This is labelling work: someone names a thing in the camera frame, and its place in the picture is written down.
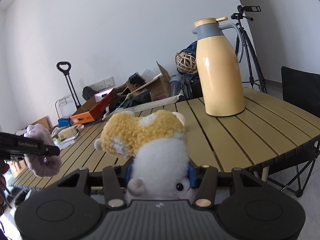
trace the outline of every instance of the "yellow curly fur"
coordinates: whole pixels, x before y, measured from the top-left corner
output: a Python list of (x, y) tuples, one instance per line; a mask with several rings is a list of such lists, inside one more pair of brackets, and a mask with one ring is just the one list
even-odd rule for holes
[[(146, 124), (142, 118), (149, 118)], [(159, 138), (182, 135), (186, 130), (176, 115), (166, 110), (159, 110), (146, 117), (134, 117), (126, 112), (114, 114), (106, 123), (101, 134), (101, 147), (111, 155), (124, 157), (113, 147), (114, 139), (120, 139), (127, 149), (127, 156), (135, 156), (145, 143)]]

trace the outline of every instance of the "yellow thermos jug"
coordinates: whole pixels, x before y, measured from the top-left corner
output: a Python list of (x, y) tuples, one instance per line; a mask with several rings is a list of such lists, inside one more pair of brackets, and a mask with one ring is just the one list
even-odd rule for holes
[[(198, 68), (205, 111), (212, 116), (231, 116), (244, 110), (244, 97), (239, 62), (243, 55), (240, 31), (233, 23), (219, 25), (228, 20), (206, 18), (195, 22), (197, 34), (196, 65)], [(239, 62), (222, 30), (234, 28), (240, 39)]]

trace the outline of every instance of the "fluffy purple scrunchie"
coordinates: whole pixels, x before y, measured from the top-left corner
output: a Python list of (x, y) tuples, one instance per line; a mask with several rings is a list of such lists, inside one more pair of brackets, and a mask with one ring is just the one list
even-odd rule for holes
[[(24, 136), (43, 140), (46, 145), (54, 145), (50, 132), (41, 124), (29, 125)], [(28, 168), (32, 170), (37, 177), (52, 177), (60, 171), (60, 156), (36, 156), (33, 154), (25, 154), (24, 156)]]

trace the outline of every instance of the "plush toy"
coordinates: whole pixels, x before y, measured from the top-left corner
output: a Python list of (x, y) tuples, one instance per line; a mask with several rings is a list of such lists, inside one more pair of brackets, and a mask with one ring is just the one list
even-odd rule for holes
[(184, 122), (183, 115), (177, 112), (159, 110), (145, 117), (134, 117), (133, 112), (123, 111), (110, 118), (94, 146), (111, 155), (128, 158), (155, 139), (185, 140)]
[[(54, 145), (50, 132), (41, 124), (29, 125), (24, 137), (43, 140), (46, 145)], [(52, 177), (60, 171), (60, 156), (37, 156), (33, 154), (25, 154), (24, 156), (28, 168), (38, 177)]]
[(145, 117), (124, 111), (106, 123), (95, 147), (119, 157), (135, 156), (127, 200), (193, 199), (188, 180), (184, 117), (159, 110)]

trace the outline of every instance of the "white plush head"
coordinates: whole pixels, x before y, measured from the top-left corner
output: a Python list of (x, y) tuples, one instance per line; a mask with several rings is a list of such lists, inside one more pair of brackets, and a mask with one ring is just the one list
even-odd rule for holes
[(128, 201), (132, 199), (192, 201), (195, 190), (190, 188), (188, 152), (184, 141), (161, 138), (146, 143), (133, 162), (127, 186)]

